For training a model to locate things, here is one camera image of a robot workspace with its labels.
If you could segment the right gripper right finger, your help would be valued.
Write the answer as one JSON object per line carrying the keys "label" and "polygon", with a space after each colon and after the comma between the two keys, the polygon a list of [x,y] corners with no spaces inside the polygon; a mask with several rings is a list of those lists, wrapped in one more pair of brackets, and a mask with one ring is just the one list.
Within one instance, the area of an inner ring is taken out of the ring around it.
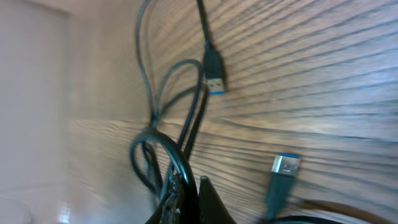
{"label": "right gripper right finger", "polygon": [[201,224],[236,224],[209,177],[200,177],[200,191],[198,195]]}

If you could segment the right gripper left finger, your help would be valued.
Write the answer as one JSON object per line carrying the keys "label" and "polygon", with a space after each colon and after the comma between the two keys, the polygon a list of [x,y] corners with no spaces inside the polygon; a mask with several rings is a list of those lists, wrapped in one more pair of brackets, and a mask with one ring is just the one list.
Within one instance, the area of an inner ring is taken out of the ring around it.
{"label": "right gripper left finger", "polygon": [[146,224],[181,224],[185,206],[183,179],[175,174],[170,178],[170,185],[160,204]]}

